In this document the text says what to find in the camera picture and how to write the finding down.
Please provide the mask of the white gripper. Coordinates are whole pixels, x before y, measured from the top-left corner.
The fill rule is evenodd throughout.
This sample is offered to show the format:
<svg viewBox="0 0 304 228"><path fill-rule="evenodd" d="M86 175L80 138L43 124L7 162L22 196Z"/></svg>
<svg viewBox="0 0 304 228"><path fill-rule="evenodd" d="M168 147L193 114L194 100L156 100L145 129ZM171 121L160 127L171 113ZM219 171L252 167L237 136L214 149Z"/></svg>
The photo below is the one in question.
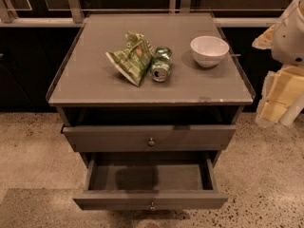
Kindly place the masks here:
<svg viewBox="0 0 304 228"><path fill-rule="evenodd" d="M273 32L270 26L252 43L253 48L271 49ZM260 127L282 124L280 119L289 106L304 93L304 66L284 65L278 72L269 71L265 77L262 98L256 109L256 123Z"/></svg>

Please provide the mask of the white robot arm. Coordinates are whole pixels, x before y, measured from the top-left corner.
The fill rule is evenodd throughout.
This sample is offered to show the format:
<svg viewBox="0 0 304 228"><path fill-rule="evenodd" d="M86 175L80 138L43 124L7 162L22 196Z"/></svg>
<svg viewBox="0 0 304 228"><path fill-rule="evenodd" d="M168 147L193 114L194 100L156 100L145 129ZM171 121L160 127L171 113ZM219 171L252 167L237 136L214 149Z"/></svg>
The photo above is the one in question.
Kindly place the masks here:
<svg viewBox="0 0 304 228"><path fill-rule="evenodd" d="M291 125L304 108L304 0L293 0L252 47L269 49L282 64L278 72L267 73L256 109L256 124Z"/></svg>

